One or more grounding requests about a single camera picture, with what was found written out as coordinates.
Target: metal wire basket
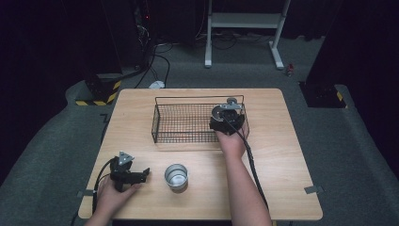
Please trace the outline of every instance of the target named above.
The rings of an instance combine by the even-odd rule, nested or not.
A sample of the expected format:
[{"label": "metal wire basket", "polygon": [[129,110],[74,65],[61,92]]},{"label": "metal wire basket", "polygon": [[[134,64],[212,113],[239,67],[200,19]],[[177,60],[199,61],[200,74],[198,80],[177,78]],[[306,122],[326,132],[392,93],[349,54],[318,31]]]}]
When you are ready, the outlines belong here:
[{"label": "metal wire basket", "polygon": [[[212,110],[215,106],[223,104],[216,101],[224,100],[231,96],[212,97],[156,97],[152,121],[152,138],[155,143],[193,143],[193,142],[218,142],[215,131],[210,129]],[[244,96],[239,97],[242,109],[238,114],[245,115]],[[169,104],[161,105],[160,100],[168,99]],[[205,104],[189,104],[182,102],[195,102]]]}]

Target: yellow and black tape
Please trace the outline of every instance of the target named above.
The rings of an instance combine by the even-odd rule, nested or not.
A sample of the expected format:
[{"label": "yellow and black tape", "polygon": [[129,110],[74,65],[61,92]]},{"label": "yellow and black tape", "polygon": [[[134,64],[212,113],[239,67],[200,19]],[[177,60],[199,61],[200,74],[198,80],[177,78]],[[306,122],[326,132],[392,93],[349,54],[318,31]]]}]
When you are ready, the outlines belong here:
[{"label": "yellow and black tape", "polygon": [[120,83],[121,81],[118,81],[117,83],[114,84],[112,90],[110,90],[109,92],[108,97],[104,100],[96,100],[94,98],[93,100],[76,100],[75,102],[77,105],[111,105],[112,102],[117,97],[118,89],[120,88]]},{"label": "yellow and black tape", "polygon": [[343,100],[343,95],[339,91],[337,91],[337,97],[338,97],[338,100],[340,101],[340,103],[342,105],[344,105],[344,108],[348,108],[348,106],[346,105],[345,101]]}]

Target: stainless steel cup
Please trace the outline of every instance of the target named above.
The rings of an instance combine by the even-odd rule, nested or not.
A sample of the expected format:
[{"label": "stainless steel cup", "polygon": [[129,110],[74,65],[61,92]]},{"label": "stainless steel cup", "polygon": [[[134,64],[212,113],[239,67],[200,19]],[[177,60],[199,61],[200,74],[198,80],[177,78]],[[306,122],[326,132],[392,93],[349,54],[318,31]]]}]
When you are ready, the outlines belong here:
[{"label": "stainless steel cup", "polygon": [[167,170],[165,170],[165,180],[170,189],[175,191],[181,190],[188,184],[187,169],[182,164],[170,165]]}]

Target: dark background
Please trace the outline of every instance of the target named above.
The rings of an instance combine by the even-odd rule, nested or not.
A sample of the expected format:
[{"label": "dark background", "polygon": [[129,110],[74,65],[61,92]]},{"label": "dark background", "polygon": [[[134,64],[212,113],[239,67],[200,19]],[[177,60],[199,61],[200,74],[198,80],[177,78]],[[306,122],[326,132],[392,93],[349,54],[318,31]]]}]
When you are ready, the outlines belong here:
[{"label": "dark background", "polygon": [[[84,5],[79,2],[17,0],[1,3],[2,182],[30,139],[65,107],[65,91],[85,78],[76,59],[83,58],[96,73],[120,69],[101,2],[89,0]],[[171,2],[177,0],[169,0],[158,8],[156,2],[153,1],[153,13],[156,13],[153,22],[159,34],[190,42],[200,28],[203,1],[180,1],[173,7]],[[278,0],[245,3],[231,0],[226,1],[226,5],[222,4],[224,1],[216,2],[214,9],[219,11],[279,12],[281,8]],[[195,11],[195,16],[189,16],[186,24],[180,24],[181,29],[165,29],[170,26],[168,22],[180,20],[175,12],[182,8]],[[282,36],[289,39],[305,36],[311,40],[327,36],[308,80],[314,84],[348,86],[369,133],[396,175],[399,173],[396,164],[399,46],[395,40],[399,33],[398,9],[393,0],[361,3],[297,0],[291,4],[282,32]],[[76,13],[82,21],[71,23],[68,16]],[[70,29],[74,24],[81,28]],[[69,48],[69,37],[81,41],[78,51]],[[104,62],[109,63],[106,69]]]}]

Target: human hand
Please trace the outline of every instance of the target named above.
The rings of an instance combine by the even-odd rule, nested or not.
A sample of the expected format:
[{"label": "human hand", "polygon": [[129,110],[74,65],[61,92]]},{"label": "human hand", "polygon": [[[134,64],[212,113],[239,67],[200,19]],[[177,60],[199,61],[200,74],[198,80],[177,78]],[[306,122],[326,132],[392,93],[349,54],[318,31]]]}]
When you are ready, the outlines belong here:
[{"label": "human hand", "polygon": [[117,211],[129,200],[129,198],[141,187],[141,184],[134,184],[123,192],[115,189],[115,182],[109,175],[100,182],[97,191],[97,207],[95,213],[112,218]]},{"label": "human hand", "polygon": [[244,140],[238,135],[240,133],[245,139],[249,134],[247,124],[244,123],[242,128],[238,132],[232,135],[225,135],[220,131],[215,131],[217,139],[219,140],[220,148],[225,158],[239,158],[243,156],[246,151],[246,145]]}]

